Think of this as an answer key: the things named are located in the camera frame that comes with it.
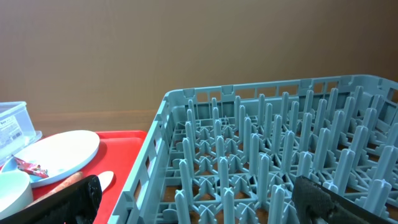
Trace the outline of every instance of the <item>white spoon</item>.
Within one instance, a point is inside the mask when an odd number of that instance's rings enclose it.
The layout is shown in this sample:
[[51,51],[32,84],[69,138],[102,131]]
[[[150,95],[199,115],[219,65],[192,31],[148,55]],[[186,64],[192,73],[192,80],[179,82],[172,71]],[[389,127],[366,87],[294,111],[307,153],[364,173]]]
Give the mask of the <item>white spoon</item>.
[[98,175],[99,184],[101,185],[102,192],[111,184],[113,179],[113,172],[112,171],[105,171]]

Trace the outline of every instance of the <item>dish rack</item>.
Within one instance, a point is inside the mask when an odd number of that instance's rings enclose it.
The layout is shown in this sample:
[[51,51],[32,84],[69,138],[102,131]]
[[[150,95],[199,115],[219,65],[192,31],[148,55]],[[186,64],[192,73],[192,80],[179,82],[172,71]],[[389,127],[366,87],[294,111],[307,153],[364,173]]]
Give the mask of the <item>dish rack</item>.
[[398,223],[397,90],[346,75],[170,91],[108,223],[299,223],[300,175]]

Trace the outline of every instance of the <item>clear plastic container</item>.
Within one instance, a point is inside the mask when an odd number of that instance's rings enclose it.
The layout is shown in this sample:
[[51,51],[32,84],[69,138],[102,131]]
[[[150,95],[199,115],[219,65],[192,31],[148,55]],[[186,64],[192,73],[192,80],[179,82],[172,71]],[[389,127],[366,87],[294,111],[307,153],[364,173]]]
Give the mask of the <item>clear plastic container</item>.
[[0,166],[41,137],[42,133],[33,127],[26,102],[0,103]]

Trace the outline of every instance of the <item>white label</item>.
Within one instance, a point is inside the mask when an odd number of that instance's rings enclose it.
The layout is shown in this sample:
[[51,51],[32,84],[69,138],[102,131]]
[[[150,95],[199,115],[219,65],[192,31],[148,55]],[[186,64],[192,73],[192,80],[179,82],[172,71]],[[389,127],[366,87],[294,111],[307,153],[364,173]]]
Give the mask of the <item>white label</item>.
[[15,116],[0,121],[0,149],[6,147],[18,138],[23,138],[21,127]]

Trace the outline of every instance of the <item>red tray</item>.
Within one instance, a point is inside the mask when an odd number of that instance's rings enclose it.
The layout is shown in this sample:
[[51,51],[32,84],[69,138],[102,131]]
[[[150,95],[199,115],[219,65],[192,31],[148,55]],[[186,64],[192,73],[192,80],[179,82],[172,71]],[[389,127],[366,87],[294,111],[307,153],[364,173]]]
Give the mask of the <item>red tray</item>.
[[[101,139],[98,152],[81,171],[85,177],[91,174],[98,175],[107,170],[113,171],[115,174],[102,196],[101,205],[94,221],[94,223],[100,224],[109,220],[147,133],[143,131],[100,131],[96,133]],[[45,195],[61,182],[62,180],[34,189],[34,199]]]

